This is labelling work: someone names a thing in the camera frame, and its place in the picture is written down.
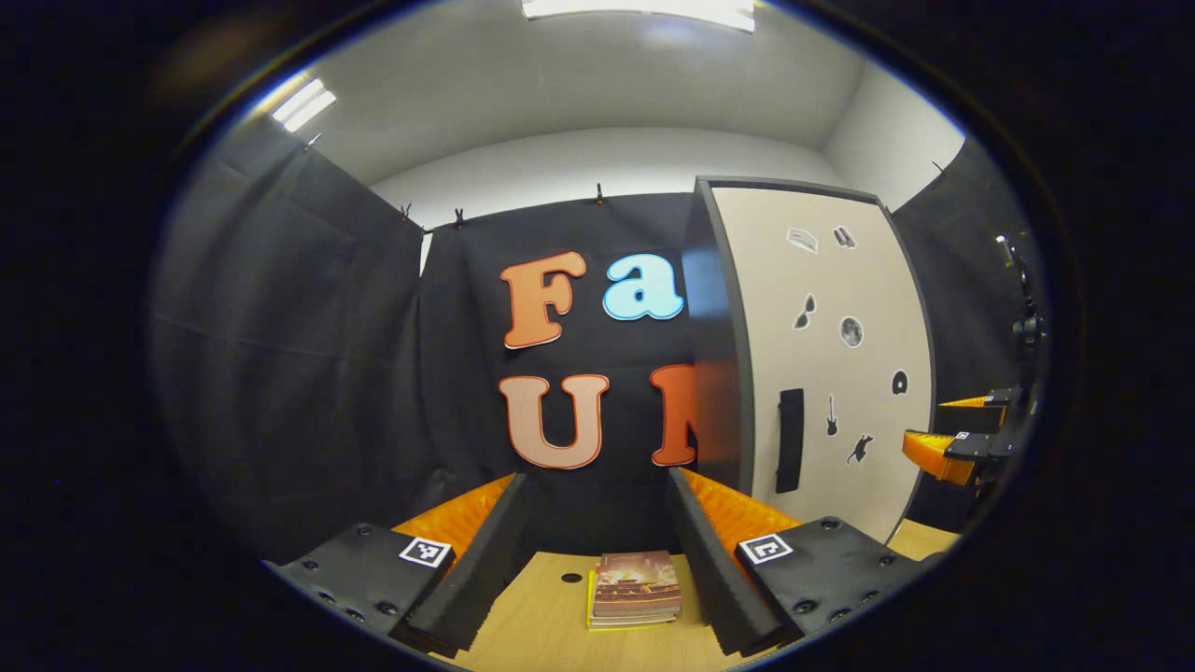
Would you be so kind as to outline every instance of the wooden table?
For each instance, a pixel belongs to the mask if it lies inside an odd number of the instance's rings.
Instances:
[[[905,520],[889,548],[921,560],[944,550],[957,537]],[[590,633],[586,629],[588,572],[599,558],[538,552],[495,600],[471,650],[442,660],[477,672],[719,672],[773,650],[750,658],[722,655],[713,630],[700,621],[688,560],[684,555],[672,558],[685,599],[675,622],[645,630]],[[560,580],[570,573],[580,574],[582,580]]]

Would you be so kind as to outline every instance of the book cover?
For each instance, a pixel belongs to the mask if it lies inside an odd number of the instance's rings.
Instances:
[[[614,625],[614,624],[595,625],[593,623],[593,613],[594,613],[594,586],[595,586],[594,575],[595,574],[596,574],[596,572],[589,570],[589,599],[586,600],[586,629],[589,630],[590,633],[613,633],[613,631],[618,631],[618,630],[643,630],[644,628],[655,628],[657,625],[663,625],[664,623],[670,623],[672,621],[675,621],[675,617],[673,617],[669,621],[661,621],[661,622],[656,622],[656,623],[648,623],[645,625]]]
[[[681,593],[668,551],[606,554],[595,574],[593,616],[675,613]]]

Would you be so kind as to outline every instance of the white ceiling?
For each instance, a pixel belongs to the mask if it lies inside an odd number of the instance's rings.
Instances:
[[[527,20],[520,0],[449,0],[308,68],[337,102],[299,130],[366,184],[459,152],[603,127],[743,133],[822,148],[864,59],[758,4],[752,35],[688,19]]]

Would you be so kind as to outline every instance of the white wall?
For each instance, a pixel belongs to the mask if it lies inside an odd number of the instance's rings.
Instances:
[[[684,128],[599,128],[538,135],[461,152],[372,187],[411,203],[424,228],[558,201],[692,193],[698,175],[774,177],[846,187],[820,152],[749,135]],[[423,237],[423,259],[433,236]]]
[[[859,90],[826,145],[826,158],[847,187],[880,196],[889,210],[905,204],[955,159],[963,133],[903,81],[869,62]]]

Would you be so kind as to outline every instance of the yellow book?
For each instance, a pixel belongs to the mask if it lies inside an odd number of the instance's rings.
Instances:
[[[586,629],[590,633],[614,633],[617,630],[643,630],[644,628],[655,628],[656,625],[667,625],[672,621],[664,621],[662,623],[648,623],[646,625],[624,625],[621,628],[594,628],[593,627],[593,613],[594,613],[594,570],[589,570],[589,597],[586,604]]]

